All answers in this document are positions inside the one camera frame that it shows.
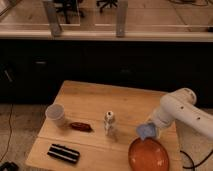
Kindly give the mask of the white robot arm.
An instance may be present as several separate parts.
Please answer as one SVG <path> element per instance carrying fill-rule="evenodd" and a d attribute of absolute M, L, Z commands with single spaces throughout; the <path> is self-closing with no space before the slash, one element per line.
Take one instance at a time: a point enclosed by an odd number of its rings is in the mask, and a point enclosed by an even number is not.
<path fill-rule="evenodd" d="M 167 93 L 160 98 L 159 107 L 150 119 L 159 129 L 168 128 L 174 120 L 179 120 L 213 140 L 213 115 L 197 108 L 196 102 L 197 96 L 189 88 Z"/>

